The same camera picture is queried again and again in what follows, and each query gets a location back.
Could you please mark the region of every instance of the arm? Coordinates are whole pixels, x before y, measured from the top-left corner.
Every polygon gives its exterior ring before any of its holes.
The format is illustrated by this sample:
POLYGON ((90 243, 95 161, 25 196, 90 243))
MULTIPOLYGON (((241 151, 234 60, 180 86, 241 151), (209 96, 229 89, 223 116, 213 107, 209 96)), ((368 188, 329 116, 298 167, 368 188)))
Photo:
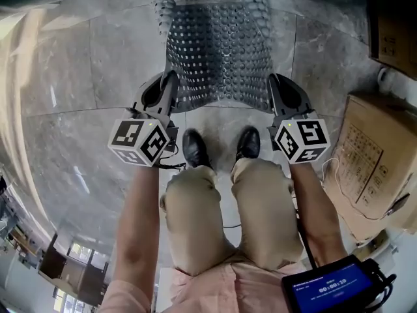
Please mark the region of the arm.
POLYGON ((115 280, 140 288, 152 301, 159 243, 158 168, 139 167, 119 220, 115 280))
POLYGON ((347 256, 341 240, 339 218, 311 164, 290 165, 298 213, 317 265, 347 256))

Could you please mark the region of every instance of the black leather shoe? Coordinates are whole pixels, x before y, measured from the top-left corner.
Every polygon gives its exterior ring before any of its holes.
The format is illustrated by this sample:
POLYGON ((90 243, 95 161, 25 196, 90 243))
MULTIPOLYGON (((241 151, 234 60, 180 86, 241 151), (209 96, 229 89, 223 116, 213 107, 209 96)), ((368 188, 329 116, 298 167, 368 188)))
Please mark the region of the black leather shoe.
POLYGON ((211 168, 206 144, 200 134, 193 128, 189 128, 182 136, 182 152, 191 167, 207 166, 211 168))
POLYGON ((261 150, 259 131, 255 127, 246 127, 240 135, 237 143, 236 161, 240 158, 255 159, 261 150))

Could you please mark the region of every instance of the person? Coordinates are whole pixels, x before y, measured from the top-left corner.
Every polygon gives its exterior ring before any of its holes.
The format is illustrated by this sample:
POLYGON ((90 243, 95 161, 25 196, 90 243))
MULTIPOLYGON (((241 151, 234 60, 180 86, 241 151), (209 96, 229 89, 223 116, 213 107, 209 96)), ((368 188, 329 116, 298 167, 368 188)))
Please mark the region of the person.
MULTIPOLYGON (((288 312, 281 279, 305 271, 303 245, 291 198, 317 265, 347 253, 339 220, 310 164, 281 167, 258 158, 259 132, 246 127, 231 172, 242 241, 235 248, 223 232, 220 194, 202 137, 182 139, 191 168, 174 176, 160 201, 175 265, 172 306, 166 312, 288 312)), ((119 222, 117 261, 100 313, 149 312, 159 238, 158 168, 139 167, 119 222)))

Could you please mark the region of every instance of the digital timer display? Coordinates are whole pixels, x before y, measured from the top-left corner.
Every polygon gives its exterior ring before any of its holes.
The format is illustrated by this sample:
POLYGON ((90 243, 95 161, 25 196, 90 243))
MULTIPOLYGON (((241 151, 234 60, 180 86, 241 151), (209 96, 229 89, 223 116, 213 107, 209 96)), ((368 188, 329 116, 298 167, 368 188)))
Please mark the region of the digital timer display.
POLYGON ((293 285, 295 297, 303 313, 325 310, 372 285, 356 264, 350 264, 327 275, 293 285))

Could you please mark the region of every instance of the pink shirt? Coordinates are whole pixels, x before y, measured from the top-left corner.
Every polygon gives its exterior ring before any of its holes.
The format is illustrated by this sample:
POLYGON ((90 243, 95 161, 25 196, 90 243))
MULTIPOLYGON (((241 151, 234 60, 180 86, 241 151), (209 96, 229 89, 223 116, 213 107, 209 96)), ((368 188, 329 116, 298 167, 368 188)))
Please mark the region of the pink shirt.
MULTIPOLYGON (((287 313, 281 279, 303 271, 301 263, 272 272, 249 263, 224 263, 197 277, 175 271, 171 287, 173 304, 164 312, 287 313)), ((139 288, 114 280, 99 313, 146 313, 150 308, 149 300, 139 288)))

